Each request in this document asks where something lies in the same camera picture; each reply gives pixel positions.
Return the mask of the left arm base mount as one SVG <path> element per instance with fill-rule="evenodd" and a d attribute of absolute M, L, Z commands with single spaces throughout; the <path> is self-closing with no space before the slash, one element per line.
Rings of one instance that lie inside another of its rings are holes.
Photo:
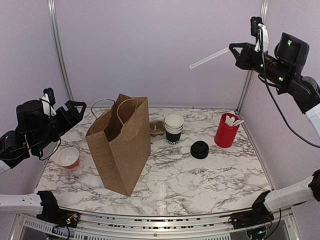
<path fill-rule="evenodd" d="M 58 226 L 76 228 L 79 222 L 80 213 L 74 210 L 62 209 L 51 191 L 44 190 L 36 193 L 41 201 L 42 211 L 36 218 Z"/>

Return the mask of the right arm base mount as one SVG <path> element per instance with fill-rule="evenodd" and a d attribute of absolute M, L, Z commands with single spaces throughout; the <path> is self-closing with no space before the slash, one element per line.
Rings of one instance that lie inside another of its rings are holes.
<path fill-rule="evenodd" d="M 251 210 L 231 214 L 228 223 L 232 224 L 236 230 L 272 222 L 274 215 L 270 210 L 267 210 L 264 205 L 265 198 L 270 192 L 271 191 L 268 190 L 261 193 L 253 202 Z"/>

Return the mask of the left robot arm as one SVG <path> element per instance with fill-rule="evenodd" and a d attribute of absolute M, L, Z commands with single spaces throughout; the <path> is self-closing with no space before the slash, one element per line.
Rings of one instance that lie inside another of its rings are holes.
<path fill-rule="evenodd" d="M 15 168 L 30 156 L 44 161 L 44 149 L 82 121 L 86 103 L 69 100 L 66 108 L 53 109 L 55 101 L 46 95 L 16 107 L 18 125 L 0 138 L 0 172 Z M 29 195 L 0 196 L 0 211 L 5 214 L 35 214 L 40 220 L 58 223 L 68 211 L 59 208 L 51 191 Z"/>

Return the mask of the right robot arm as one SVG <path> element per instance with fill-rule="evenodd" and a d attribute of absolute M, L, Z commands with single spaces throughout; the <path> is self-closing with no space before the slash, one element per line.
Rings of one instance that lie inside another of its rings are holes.
<path fill-rule="evenodd" d="M 276 88 L 278 95 L 291 95 L 315 131 L 320 131 L 320 87 L 312 77 L 301 75 L 310 49 L 308 43 L 284 32 L 274 56 L 262 49 L 255 50 L 256 47 L 248 42 L 230 43 L 228 48 L 238 68 L 256 72 L 267 88 Z M 267 213 L 319 200 L 320 171 L 316 170 L 298 183 L 261 193 L 252 204 L 247 219 L 252 224 L 258 224 Z"/>

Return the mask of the white straw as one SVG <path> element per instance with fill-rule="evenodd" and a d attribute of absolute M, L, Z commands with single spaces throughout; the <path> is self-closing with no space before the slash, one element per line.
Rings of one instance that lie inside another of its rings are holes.
<path fill-rule="evenodd" d="M 198 66 L 200 66 L 200 65 L 202 65 L 204 63 L 207 63 L 207 62 L 209 62 L 209 61 L 211 61 L 211 60 L 223 55 L 223 54 L 226 54 L 228 51 L 229 51 L 229 48 L 226 47 L 226 48 L 224 48 L 224 49 L 222 49 L 222 50 L 220 50 L 220 51 L 218 51 L 216 53 L 213 53 L 213 54 L 211 54 L 211 55 L 209 55 L 209 56 L 207 56 L 207 57 L 205 57 L 205 58 L 203 58 L 203 59 L 191 64 L 189 66 L 189 68 L 192 70 L 192 69 L 194 69 L 194 68 L 196 68 L 196 67 L 198 67 Z"/>

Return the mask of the brown paper bag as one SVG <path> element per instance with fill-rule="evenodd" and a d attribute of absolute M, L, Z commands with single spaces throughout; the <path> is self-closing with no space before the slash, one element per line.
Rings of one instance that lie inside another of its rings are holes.
<path fill-rule="evenodd" d="M 148 98 L 119 94 L 85 138 L 104 188 L 131 196 L 151 154 Z"/>

